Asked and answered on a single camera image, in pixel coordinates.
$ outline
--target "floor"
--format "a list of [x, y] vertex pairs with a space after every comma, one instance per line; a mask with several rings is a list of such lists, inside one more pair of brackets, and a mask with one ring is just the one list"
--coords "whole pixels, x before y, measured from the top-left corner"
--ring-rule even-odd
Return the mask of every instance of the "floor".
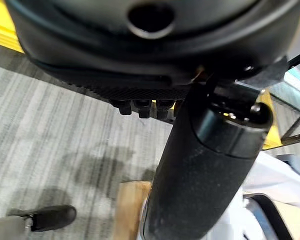
[[[172, 125], [121, 116], [0, 46], [0, 217], [72, 204], [78, 218], [32, 240], [111, 239], [119, 183], [151, 180]], [[274, 103], [281, 134], [299, 113]], [[298, 154], [300, 144], [267, 151]]]

